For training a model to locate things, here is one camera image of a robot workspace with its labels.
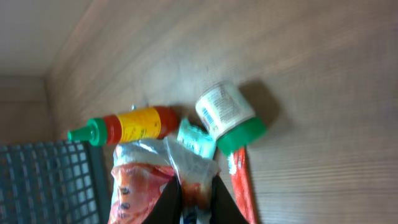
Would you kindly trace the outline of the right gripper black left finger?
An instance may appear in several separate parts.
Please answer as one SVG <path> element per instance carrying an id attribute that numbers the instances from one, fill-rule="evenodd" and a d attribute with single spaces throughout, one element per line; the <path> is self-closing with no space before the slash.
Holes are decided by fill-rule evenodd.
<path id="1" fill-rule="evenodd" d="M 182 189 L 178 178 L 173 176 L 142 224 L 179 224 L 181 212 Z"/>

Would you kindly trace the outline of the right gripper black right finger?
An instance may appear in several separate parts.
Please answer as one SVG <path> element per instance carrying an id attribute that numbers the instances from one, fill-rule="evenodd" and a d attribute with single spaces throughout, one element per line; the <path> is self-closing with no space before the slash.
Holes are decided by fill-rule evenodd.
<path id="1" fill-rule="evenodd" d="M 211 224 L 248 224 L 218 175 L 212 180 Z"/>

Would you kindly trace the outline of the small red snack packet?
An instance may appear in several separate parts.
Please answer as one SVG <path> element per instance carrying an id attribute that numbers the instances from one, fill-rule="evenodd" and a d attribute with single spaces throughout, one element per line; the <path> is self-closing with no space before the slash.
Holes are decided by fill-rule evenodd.
<path id="1" fill-rule="evenodd" d="M 214 160 L 195 154 L 172 138 L 118 144 L 113 157 L 109 223 L 142 223 L 172 178 L 182 191 L 179 222 L 187 218 L 209 222 L 212 179 L 220 172 Z"/>

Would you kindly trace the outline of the red stick sachet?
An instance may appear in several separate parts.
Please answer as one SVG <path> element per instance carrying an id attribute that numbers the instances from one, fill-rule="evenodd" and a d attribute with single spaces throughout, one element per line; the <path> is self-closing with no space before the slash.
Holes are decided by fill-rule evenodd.
<path id="1" fill-rule="evenodd" d="M 250 224 L 258 223 L 256 206 L 248 171 L 246 148 L 240 147 L 228 156 L 229 174 L 233 186 L 236 205 Z"/>

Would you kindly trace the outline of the teal wet wipes packet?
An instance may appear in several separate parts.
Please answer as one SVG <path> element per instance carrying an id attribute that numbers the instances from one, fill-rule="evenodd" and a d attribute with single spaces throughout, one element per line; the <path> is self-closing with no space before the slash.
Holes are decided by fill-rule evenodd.
<path id="1" fill-rule="evenodd" d="M 215 140 L 198 126 L 192 125 L 187 118 L 180 122 L 177 140 L 205 159 L 214 158 Z"/>

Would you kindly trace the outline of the sriracha bottle with green cap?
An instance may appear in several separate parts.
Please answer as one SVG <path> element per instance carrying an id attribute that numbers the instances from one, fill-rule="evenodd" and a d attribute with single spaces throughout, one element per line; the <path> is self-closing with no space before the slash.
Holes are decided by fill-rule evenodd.
<path id="1" fill-rule="evenodd" d="M 127 113 L 91 118 L 86 126 L 68 132 L 71 141 L 88 141 L 104 146 L 137 141 L 163 139 L 179 125 L 176 112 L 168 106 L 150 106 Z"/>

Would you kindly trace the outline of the green-lidded white spice jar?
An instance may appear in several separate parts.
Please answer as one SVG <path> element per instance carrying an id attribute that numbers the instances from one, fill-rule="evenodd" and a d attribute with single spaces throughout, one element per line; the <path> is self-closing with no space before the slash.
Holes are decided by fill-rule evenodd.
<path id="1" fill-rule="evenodd" d="M 258 140 L 266 126 L 238 87 L 222 82 L 208 89 L 195 110 L 219 150 L 226 156 Z"/>

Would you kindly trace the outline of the grey plastic shopping basket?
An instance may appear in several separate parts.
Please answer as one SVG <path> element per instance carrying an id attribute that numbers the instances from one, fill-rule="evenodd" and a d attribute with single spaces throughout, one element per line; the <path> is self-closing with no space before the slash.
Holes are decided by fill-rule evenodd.
<path id="1" fill-rule="evenodd" d="M 81 141 L 1 146 L 1 223 L 107 223 L 102 149 Z"/>

